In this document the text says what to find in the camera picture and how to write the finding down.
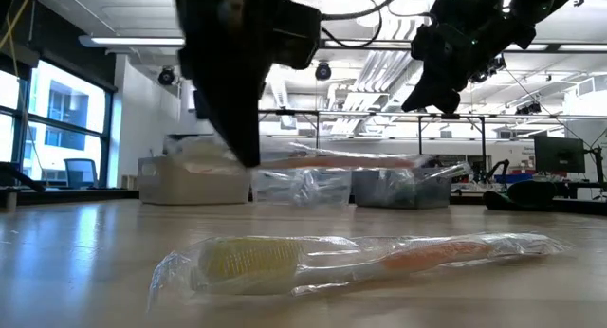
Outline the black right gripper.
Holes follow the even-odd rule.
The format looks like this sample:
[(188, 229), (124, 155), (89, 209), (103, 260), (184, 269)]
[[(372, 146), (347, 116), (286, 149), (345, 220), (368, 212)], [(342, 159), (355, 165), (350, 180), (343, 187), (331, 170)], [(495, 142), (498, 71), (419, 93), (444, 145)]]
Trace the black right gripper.
[(404, 112), (429, 106), (454, 114), (472, 74), (509, 45), (527, 47), (535, 25), (518, 16), (515, 0), (436, 0), (432, 22), (420, 26), (412, 57), (423, 63), (421, 78), (401, 105)]

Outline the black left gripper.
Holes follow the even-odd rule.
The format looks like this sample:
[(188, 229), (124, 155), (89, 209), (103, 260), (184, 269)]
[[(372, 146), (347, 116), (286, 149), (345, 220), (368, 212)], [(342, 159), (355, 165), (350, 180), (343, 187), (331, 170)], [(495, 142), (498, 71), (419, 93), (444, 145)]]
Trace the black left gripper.
[[(184, 37), (179, 60), (195, 87), (195, 116), (211, 123), (246, 168), (260, 164), (258, 102), (271, 67), (269, 33), (282, 1), (175, 0)], [(225, 78), (242, 83), (220, 83)]]

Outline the orange toothbrush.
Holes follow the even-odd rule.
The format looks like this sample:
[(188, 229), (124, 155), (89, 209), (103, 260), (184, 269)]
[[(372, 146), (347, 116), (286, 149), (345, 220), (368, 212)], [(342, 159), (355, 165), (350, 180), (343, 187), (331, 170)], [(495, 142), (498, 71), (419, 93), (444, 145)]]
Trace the orange toothbrush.
[(174, 250), (156, 266), (147, 307), (194, 296), (275, 296), (387, 281), (445, 264), (566, 250), (537, 233), (458, 236), (227, 236)]
[(164, 154), (191, 173), (303, 169), (410, 170), (424, 165), (430, 159), (427, 155), (334, 151), (267, 137), (260, 142), (260, 152), (251, 156), (254, 160), (247, 163), (239, 160), (237, 154), (216, 137), (167, 138)]

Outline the black ceiling spotlight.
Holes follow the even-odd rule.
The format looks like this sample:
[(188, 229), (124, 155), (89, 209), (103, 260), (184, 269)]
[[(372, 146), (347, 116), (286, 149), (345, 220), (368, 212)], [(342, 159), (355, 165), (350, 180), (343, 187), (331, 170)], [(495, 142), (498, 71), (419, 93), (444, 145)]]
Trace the black ceiling spotlight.
[(485, 67), (481, 68), (469, 78), (471, 83), (482, 83), (494, 76), (498, 71), (506, 68), (506, 60), (503, 54), (495, 56)]

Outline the beige plastic bin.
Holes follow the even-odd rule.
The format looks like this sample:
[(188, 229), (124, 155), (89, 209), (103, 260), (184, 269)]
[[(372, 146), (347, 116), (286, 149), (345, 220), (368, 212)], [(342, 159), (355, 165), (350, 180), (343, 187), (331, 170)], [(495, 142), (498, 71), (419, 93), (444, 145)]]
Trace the beige plastic bin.
[(167, 156), (138, 160), (139, 200), (161, 206), (233, 205), (248, 201), (249, 173), (192, 173)]

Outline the grey plastic bin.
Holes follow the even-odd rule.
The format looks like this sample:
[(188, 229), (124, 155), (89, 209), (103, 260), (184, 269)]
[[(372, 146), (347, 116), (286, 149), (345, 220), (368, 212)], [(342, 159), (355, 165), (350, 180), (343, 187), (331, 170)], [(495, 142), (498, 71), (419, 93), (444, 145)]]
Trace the grey plastic bin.
[(445, 208), (451, 199), (451, 178), (437, 168), (352, 172), (352, 193), (359, 207)]

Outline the clear plastic bin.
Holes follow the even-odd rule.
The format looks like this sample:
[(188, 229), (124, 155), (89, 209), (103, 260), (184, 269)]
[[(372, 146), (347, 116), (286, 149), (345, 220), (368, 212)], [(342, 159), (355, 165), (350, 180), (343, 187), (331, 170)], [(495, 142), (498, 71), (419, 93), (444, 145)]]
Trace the clear plastic bin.
[(349, 203), (352, 173), (332, 169), (261, 170), (252, 174), (255, 202), (293, 207), (337, 207)]

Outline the black monitor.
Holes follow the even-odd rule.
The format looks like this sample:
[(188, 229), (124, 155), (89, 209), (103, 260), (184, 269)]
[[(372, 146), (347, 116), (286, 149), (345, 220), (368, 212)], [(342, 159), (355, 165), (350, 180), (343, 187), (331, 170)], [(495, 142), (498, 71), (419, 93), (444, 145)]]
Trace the black monitor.
[(585, 173), (585, 150), (580, 139), (537, 136), (534, 152), (537, 172)]

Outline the blue mesh office chair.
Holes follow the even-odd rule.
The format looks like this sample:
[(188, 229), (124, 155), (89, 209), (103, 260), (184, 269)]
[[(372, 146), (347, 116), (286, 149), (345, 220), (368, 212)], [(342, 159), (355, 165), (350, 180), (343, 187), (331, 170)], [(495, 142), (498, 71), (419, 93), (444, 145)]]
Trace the blue mesh office chair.
[(64, 160), (67, 186), (71, 189), (97, 188), (99, 179), (96, 163), (87, 158), (67, 158)]

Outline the black gantry frame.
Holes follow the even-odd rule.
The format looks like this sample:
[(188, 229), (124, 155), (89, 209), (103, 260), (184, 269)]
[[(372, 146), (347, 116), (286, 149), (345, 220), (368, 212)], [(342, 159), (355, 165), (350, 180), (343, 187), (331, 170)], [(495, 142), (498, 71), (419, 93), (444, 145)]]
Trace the black gantry frame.
[(276, 144), (295, 142), (353, 153), (439, 155), (478, 166), (492, 161), (487, 124), (480, 118), (266, 110), (259, 116), (259, 130), (263, 140)]

